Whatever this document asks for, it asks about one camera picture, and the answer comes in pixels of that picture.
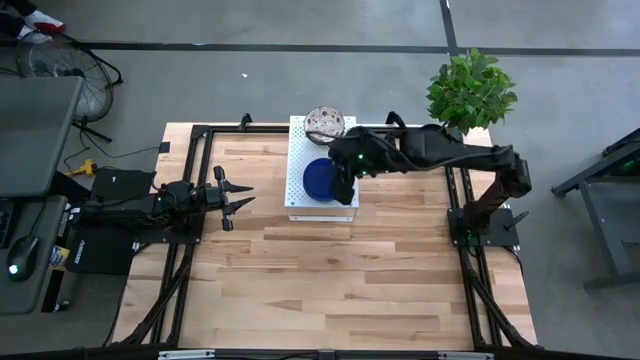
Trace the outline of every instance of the gray desk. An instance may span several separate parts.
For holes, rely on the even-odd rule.
[[[79,77],[0,80],[0,198],[48,193],[81,88]]]
[[[6,274],[6,259],[9,249],[0,250],[0,315],[27,314],[36,309],[43,290],[43,282],[49,267],[51,250],[58,237],[58,229],[67,201],[62,196],[52,196],[46,200],[29,200],[22,207],[11,244],[31,231],[42,205],[44,212],[34,229],[40,238],[36,268],[31,277],[23,282],[13,282]]]

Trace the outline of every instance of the yellow tool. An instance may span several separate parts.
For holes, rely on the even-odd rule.
[[[96,169],[98,166],[91,159],[87,159],[84,161],[84,165],[80,166],[80,169],[72,171],[70,173],[65,173],[67,176],[76,176],[80,174],[87,174],[87,176],[93,176],[96,174]]]

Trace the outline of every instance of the potted plant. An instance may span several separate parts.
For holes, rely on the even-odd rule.
[[[518,97],[510,89],[516,84],[497,62],[474,48],[465,57],[452,57],[451,64],[442,65],[440,74],[430,79],[428,110],[447,132],[467,135],[475,127],[487,129],[511,112],[509,106]]]

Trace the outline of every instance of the blue bowl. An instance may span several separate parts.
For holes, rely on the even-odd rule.
[[[336,169],[331,160],[320,158],[312,161],[304,170],[302,185],[310,198],[328,202],[333,200],[331,184]]]

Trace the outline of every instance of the fan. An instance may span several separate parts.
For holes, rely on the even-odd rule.
[[[64,34],[38,44],[42,33],[27,34],[18,44],[16,65],[22,77],[79,76],[84,79],[74,121],[86,124],[107,115],[113,104],[113,86],[122,83],[120,71],[81,42]],[[112,82],[104,65],[118,74]]]

